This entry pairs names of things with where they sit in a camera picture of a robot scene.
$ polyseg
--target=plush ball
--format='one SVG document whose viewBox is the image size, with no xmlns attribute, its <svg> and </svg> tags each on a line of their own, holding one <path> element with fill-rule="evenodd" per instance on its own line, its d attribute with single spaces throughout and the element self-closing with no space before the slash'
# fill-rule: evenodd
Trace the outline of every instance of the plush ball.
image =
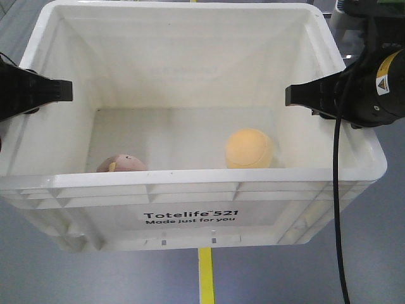
<svg viewBox="0 0 405 304">
<path fill-rule="evenodd" d="M 273 158 L 273 142 L 256 129 L 233 133 L 225 147 L 228 168 L 268 168 Z"/>
<path fill-rule="evenodd" d="M 126 154 L 119 154 L 107 158 L 97 168 L 97 172 L 145 171 L 146 166 L 138 158 Z"/>
</svg>

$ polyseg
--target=yellow ball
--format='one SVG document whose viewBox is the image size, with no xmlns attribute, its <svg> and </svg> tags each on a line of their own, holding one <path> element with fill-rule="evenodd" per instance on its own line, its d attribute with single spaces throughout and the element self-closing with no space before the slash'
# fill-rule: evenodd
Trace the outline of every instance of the yellow ball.
<svg viewBox="0 0 405 304">
<path fill-rule="evenodd" d="M 273 142 L 256 129 L 242 129 L 233 133 L 225 147 L 229 169 L 268 168 L 273 158 Z"/>
</svg>

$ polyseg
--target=black cable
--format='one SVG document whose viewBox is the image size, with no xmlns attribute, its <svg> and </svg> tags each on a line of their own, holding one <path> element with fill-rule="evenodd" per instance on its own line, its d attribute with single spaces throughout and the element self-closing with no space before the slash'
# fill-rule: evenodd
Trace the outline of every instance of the black cable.
<svg viewBox="0 0 405 304">
<path fill-rule="evenodd" d="M 342 233 L 340 230 L 340 199 L 339 199 L 339 137 L 340 137 L 340 125 L 342 122 L 342 116 L 344 111 L 344 105 L 347 100 L 347 94 L 349 92 L 350 86 L 352 85 L 353 78 L 358 71 L 361 62 L 366 54 L 366 48 L 364 48 L 357 62 L 355 62 L 344 86 L 343 93 L 339 100 L 339 105 L 337 108 L 335 132 L 333 135 L 333 211 L 335 215 L 335 240 L 336 240 L 336 255 L 337 255 L 337 265 L 339 268 L 339 278 L 340 286 L 342 288 L 342 294 L 345 304 L 350 304 L 349 292 L 347 290 L 346 276 L 344 273 L 343 264 L 343 252 L 342 252 Z"/>
<path fill-rule="evenodd" d="M 0 52 L 0 55 L 6 57 L 8 61 L 10 61 L 13 65 L 17 67 L 17 64 L 9 56 L 4 54 L 3 52 Z"/>
</svg>

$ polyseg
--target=label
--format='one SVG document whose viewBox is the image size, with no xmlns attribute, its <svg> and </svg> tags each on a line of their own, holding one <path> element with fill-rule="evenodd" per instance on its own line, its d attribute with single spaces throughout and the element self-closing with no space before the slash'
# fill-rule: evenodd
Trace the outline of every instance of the label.
<svg viewBox="0 0 405 304">
<path fill-rule="evenodd" d="M 154 224 L 184 224 L 184 223 L 219 223 L 236 219 L 238 210 L 207 210 L 184 211 L 178 213 L 143 213 L 143 220 L 147 225 Z"/>
<path fill-rule="evenodd" d="M 116 206 L 115 224 L 126 231 L 273 225 L 284 201 L 233 201 Z"/>
<path fill-rule="evenodd" d="M 391 54 L 390 56 L 386 57 L 386 59 L 384 59 L 384 61 L 381 63 L 380 68 L 378 68 L 377 70 L 377 76 L 375 79 L 375 88 L 379 96 L 388 94 L 390 92 L 390 87 L 388 83 L 388 71 L 390 69 L 392 60 L 394 60 L 395 56 L 397 56 L 397 54 L 400 51 L 395 52 L 394 54 Z"/>
</svg>

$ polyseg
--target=bin floor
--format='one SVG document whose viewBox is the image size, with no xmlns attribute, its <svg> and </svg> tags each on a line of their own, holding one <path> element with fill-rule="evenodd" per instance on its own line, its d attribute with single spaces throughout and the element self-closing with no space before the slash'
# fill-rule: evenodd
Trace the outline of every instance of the bin floor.
<svg viewBox="0 0 405 304">
<path fill-rule="evenodd" d="M 102 108 L 96 111 L 86 172 L 116 154 L 136 156 L 148 170 L 226 168 L 226 141 L 244 128 L 268 134 L 275 144 L 271 167 L 283 167 L 269 108 Z"/>
</svg>

